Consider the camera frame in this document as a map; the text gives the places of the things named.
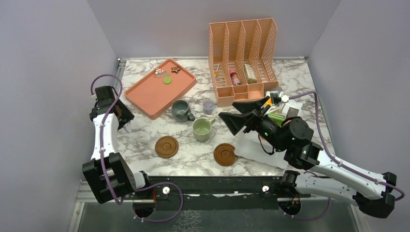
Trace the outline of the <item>green layered cake slice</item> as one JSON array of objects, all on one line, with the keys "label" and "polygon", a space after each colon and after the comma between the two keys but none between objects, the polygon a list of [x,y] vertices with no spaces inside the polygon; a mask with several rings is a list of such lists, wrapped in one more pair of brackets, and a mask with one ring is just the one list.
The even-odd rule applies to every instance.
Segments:
[{"label": "green layered cake slice", "polygon": [[285,120],[285,116],[279,113],[269,113],[268,117],[279,126],[281,126],[283,121]]}]

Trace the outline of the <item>green macaron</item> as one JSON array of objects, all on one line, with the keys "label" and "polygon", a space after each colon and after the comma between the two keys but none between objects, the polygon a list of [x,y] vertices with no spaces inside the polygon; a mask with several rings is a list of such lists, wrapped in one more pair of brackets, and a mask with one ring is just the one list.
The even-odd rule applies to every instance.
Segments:
[{"label": "green macaron", "polygon": [[165,77],[164,79],[163,79],[163,82],[165,83],[165,84],[170,84],[171,82],[172,82],[172,79],[171,79],[171,77]]}]

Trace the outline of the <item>yellow frosted donut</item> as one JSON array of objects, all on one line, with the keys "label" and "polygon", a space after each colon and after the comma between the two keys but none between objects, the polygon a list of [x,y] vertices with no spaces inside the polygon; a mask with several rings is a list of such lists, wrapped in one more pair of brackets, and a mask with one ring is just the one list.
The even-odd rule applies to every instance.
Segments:
[{"label": "yellow frosted donut", "polygon": [[272,106],[272,101],[271,101],[271,99],[268,99],[267,101],[266,101],[266,103],[265,103],[265,106]]}]

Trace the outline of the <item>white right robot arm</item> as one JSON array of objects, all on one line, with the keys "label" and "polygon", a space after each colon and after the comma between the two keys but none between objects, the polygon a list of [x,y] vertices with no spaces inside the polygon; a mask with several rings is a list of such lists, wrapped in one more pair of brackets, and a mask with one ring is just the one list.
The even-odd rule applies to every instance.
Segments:
[{"label": "white right robot arm", "polygon": [[[82,172],[99,203],[123,198],[152,186],[145,172],[133,173],[117,152],[117,131],[133,120],[130,110],[111,86],[98,87],[91,95],[96,102],[90,113],[95,127],[95,145],[91,160]],[[313,130],[299,116],[277,124],[268,115],[267,98],[234,102],[238,114],[219,113],[232,134],[255,131],[260,141],[267,141],[274,152],[283,152],[294,171],[286,171],[279,191],[286,197],[318,194],[343,199],[369,216],[387,218],[395,207],[392,191],[396,175],[360,169],[333,156],[325,144],[312,141]]]}]

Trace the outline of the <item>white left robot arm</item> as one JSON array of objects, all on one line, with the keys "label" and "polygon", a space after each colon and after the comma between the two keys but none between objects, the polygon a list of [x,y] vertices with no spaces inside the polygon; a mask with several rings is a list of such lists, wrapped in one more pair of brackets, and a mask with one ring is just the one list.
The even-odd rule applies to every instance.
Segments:
[{"label": "white left robot arm", "polygon": [[94,151],[82,172],[98,203],[114,200],[122,204],[126,195],[147,198],[152,192],[145,172],[133,173],[117,148],[117,132],[134,114],[115,97],[98,97],[90,118],[95,127]]}]

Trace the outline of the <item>white tiered dessert stand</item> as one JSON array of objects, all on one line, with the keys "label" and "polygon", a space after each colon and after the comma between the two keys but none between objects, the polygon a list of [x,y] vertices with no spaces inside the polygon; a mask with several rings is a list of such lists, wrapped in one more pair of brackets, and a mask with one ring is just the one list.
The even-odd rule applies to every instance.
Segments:
[{"label": "white tiered dessert stand", "polygon": [[[295,100],[289,100],[286,103],[272,103],[272,106],[269,106],[266,115],[268,115],[269,113],[279,113],[284,115],[286,119],[286,114],[290,107],[298,108],[298,116],[302,115],[303,104]],[[275,152],[272,155],[267,154],[267,152],[271,152],[273,150],[273,147],[265,140],[259,141],[258,136],[258,133],[255,131],[251,131],[249,133],[240,132],[238,134],[236,144],[237,151],[235,152],[235,154],[246,159],[265,163],[267,165],[275,166],[281,169],[286,169],[288,167],[288,163],[284,160],[285,152]]]}]

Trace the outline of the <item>pink bottle in organizer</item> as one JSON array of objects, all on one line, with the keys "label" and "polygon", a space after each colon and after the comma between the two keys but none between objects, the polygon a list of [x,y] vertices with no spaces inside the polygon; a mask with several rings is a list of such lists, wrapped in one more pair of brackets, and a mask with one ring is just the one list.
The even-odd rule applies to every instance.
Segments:
[{"label": "pink bottle in organizer", "polygon": [[229,75],[233,86],[241,85],[236,69],[229,69]]}]

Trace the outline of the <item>tan box in organizer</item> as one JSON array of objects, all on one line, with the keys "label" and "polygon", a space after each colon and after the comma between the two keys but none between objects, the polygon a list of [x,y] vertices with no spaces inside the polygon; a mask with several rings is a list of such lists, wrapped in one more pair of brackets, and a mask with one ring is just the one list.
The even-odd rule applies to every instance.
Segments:
[{"label": "tan box in organizer", "polygon": [[251,65],[245,63],[244,72],[245,72],[245,76],[246,76],[248,84],[257,83],[256,74],[254,73],[254,70]]}]

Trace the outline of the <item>light green ceramic mug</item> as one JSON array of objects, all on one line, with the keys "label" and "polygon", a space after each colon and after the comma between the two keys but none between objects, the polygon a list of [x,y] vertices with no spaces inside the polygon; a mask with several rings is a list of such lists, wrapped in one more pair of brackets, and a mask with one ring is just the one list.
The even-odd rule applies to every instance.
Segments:
[{"label": "light green ceramic mug", "polygon": [[198,142],[206,142],[210,138],[215,121],[216,118],[214,116],[196,119],[192,125],[192,132],[195,140]]}]

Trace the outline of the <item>right brown wooden coaster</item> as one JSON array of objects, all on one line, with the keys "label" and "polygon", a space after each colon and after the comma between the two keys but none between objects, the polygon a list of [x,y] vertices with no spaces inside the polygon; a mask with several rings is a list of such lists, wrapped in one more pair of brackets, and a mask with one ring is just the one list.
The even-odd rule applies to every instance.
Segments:
[{"label": "right brown wooden coaster", "polygon": [[231,166],[237,160],[235,147],[228,143],[219,144],[214,149],[214,160],[221,166]]}]

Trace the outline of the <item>brown wooden coaster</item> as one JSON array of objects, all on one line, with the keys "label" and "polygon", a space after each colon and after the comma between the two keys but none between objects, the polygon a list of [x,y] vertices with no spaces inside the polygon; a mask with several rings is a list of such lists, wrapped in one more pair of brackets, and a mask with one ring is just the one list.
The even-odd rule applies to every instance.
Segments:
[{"label": "brown wooden coaster", "polygon": [[178,149],[178,141],[172,136],[161,137],[155,144],[155,151],[161,158],[167,159],[174,156]]},{"label": "brown wooden coaster", "polygon": [[228,143],[219,144],[214,149],[214,160],[221,166],[231,166],[237,160],[235,147]]}]

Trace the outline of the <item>pink dessert tray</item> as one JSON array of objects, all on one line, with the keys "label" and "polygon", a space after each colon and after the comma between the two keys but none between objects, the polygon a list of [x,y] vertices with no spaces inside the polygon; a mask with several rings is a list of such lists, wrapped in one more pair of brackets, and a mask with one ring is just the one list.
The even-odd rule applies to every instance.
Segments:
[{"label": "pink dessert tray", "polygon": [[[174,66],[180,68],[178,73],[171,72]],[[171,77],[172,82],[167,85],[163,79],[168,76]],[[124,96],[142,114],[155,120],[196,83],[196,77],[186,68],[172,59],[167,59],[128,88]]]}]

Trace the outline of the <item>pink mesh file organizer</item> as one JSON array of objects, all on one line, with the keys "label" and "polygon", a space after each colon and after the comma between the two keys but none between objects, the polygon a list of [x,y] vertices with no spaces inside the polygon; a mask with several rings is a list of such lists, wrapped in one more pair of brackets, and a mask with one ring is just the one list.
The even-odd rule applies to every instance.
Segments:
[{"label": "pink mesh file organizer", "polygon": [[[277,32],[273,18],[209,24],[208,64],[218,107],[258,100],[279,87],[273,68]],[[252,66],[257,83],[247,83],[245,63]],[[236,69],[241,85],[232,85],[229,69]]]}]

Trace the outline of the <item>dark blue-green ceramic mug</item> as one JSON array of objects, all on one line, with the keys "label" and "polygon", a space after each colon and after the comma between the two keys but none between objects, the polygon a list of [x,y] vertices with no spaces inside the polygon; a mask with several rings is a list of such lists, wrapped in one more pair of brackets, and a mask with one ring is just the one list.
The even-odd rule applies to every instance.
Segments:
[{"label": "dark blue-green ceramic mug", "polygon": [[188,102],[184,100],[177,100],[173,103],[172,115],[177,122],[195,121],[195,116],[191,113]]}]

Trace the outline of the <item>left brown wooden coaster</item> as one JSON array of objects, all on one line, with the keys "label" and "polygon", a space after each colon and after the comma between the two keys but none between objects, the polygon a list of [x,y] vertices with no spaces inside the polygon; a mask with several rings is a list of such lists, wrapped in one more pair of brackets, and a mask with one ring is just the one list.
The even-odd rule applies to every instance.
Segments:
[{"label": "left brown wooden coaster", "polygon": [[155,151],[161,158],[167,159],[174,156],[178,149],[178,141],[172,136],[161,137],[155,144]]}]

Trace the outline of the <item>brown star cookie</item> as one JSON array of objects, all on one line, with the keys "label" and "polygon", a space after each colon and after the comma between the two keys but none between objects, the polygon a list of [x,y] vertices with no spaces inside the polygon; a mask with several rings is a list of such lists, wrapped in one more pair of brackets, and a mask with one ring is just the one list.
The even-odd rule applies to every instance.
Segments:
[{"label": "brown star cookie", "polygon": [[172,73],[178,73],[180,71],[180,68],[178,66],[174,66],[171,68]]}]

